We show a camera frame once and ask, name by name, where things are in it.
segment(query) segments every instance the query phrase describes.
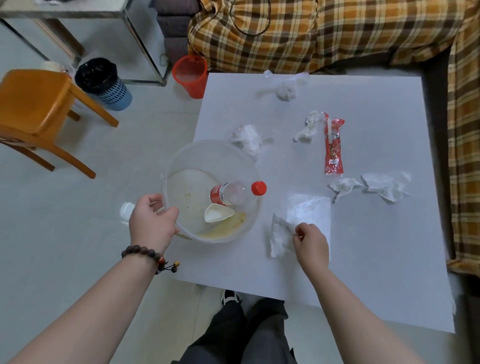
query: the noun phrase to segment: black and white sneaker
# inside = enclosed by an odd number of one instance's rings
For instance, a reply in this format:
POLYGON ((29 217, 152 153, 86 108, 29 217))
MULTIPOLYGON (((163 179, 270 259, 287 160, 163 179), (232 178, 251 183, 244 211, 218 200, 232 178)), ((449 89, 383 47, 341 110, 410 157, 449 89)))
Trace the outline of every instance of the black and white sneaker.
POLYGON ((223 290, 222 299, 221 299, 222 307, 225 306, 225 304, 230 301, 241 303, 240 297, 237 295, 235 291, 223 290))

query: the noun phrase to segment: bottle label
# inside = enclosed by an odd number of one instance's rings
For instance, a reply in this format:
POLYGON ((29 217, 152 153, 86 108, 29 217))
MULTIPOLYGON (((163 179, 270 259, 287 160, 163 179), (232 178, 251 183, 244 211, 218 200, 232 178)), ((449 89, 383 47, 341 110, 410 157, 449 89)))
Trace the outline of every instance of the bottle label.
POLYGON ((230 182, 224 183, 224 184, 219 184, 218 186, 215 186, 212 188, 210 191, 210 199, 214 204, 219 204, 223 206, 230 206, 233 205, 228 200, 225 200, 223 192, 225 191, 225 187, 229 184, 230 182))

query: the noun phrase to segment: beaded bracelet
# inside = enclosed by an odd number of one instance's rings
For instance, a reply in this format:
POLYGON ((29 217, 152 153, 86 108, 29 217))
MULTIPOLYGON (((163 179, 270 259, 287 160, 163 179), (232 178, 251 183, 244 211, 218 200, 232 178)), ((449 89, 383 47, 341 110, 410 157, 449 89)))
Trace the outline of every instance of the beaded bracelet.
POLYGON ((160 272, 164 270, 171 270, 172 273, 175 273, 178 270, 178 267, 180 266, 180 262, 175 262, 169 267, 165 267, 165 265, 168 263, 165 261, 165 258, 162 257, 162 254, 156 253, 155 250, 153 249, 148 249, 146 246, 140 247, 139 245, 129 245, 127 248, 121 252, 121 258, 123 259, 126 257, 128 254, 137 254, 140 253, 141 255, 146 255, 150 258, 152 258, 155 263, 158 264, 158 268, 155 272, 155 274, 159 274, 160 272))

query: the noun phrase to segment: chair seat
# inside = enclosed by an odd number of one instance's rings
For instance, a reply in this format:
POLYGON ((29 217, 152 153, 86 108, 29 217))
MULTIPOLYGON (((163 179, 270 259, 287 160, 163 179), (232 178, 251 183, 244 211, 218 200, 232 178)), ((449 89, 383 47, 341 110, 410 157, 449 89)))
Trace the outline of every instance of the chair seat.
POLYGON ((71 78, 64 73, 43 70, 8 72, 0 84, 2 125, 32 135, 43 133, 59 109, 66 107, 64 101, 71 84, 71 78))

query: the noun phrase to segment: plastic bottle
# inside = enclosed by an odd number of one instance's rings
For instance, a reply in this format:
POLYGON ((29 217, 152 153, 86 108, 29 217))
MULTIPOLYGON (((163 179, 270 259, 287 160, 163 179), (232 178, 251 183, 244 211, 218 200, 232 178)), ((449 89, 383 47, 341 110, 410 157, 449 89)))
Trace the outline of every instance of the plastic bottle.
POLYGON ((267 185, 263 181, 252 184, 241 181, 219 184, 210 191, 210 198, 214 204, 243 205, 249 200, 256 199, 267 192, 267 185))

